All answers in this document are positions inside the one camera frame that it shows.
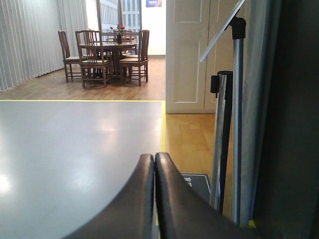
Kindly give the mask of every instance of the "gray curtain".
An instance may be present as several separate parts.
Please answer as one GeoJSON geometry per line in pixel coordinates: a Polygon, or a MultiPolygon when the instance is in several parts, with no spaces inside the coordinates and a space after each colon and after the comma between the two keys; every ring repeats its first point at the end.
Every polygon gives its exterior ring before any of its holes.
{"type": "Polygon", "coordinates": [[[251,1],[243,82],[240,224],[244,227],[254,208],[280,7],[280,0],[251,1]]]}
{"type": "Polygon", "coordinates": [[[85,0],[0,1],[0,91],[63,67],[61,29],[78,55],[74,31],[87,29],[85,0]]]}
{"type": "Polygon", "coordinates": [[[75,31],[88,30],[85,0],[57,0],[60,28],[66,31],[71,56],[78,56],[75,31]]]}

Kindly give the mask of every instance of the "vase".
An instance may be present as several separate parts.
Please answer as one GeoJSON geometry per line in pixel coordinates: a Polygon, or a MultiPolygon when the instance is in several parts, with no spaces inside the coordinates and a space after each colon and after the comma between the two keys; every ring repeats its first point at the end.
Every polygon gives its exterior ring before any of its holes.
{"type": "Polygon", "coordinates": [[[122,35],[118,34],[116,36],[116,40],[117,40],[118,44],[122,44],[122,35]]]}

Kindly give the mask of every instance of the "dining table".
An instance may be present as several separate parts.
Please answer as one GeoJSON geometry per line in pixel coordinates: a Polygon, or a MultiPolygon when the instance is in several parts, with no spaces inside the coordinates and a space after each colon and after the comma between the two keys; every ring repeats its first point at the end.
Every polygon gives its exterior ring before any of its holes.
{"type": "MultiPolygon", "coordinates": [[[[123,51],[126,49],[134,49],[137,47],[138,42],[136,40],[132,40],[131,42],[109,42],[109,41],[102,41],[102,48],[104,52],[111,53],[111,61],[114,67],[114,75],[119,75],[120,72],[120,60],[124,58],[123,51]]],[[[96,43],[97,48],[101,48],[99,43],[96,43]]]]}

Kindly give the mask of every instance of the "metal pole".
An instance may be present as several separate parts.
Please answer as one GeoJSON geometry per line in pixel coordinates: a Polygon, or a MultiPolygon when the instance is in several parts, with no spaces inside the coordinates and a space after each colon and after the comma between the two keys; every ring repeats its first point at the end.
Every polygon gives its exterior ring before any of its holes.
{"type": "Polygon", "coordinates": [[[233,78],[233,186],[231,220],[236,224],[240,224],[243,49],[244,40],[235,39],[233,78]]]}
{"type": "Polygon", "coordinates": [[[219,71],[218,79],[219,86],[218,90],[215,92],[218,93],[218,98],[216,107],[215,143],[209,204],[217,211],[222,213],[232,111],[233,72],[219,71]]]}

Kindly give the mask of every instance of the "flower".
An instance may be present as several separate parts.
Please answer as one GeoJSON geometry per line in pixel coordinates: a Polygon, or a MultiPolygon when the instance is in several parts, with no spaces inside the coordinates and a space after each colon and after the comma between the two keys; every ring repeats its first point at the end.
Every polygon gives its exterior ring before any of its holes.
{"type": "Polygon", "coordinates": [[[114,29],[112,26],[110,27],[110,29],[112,29],[114,32],[116,32],[116,34],[122,35],[125,27],[118,24],[116,29],[114,29]]]}

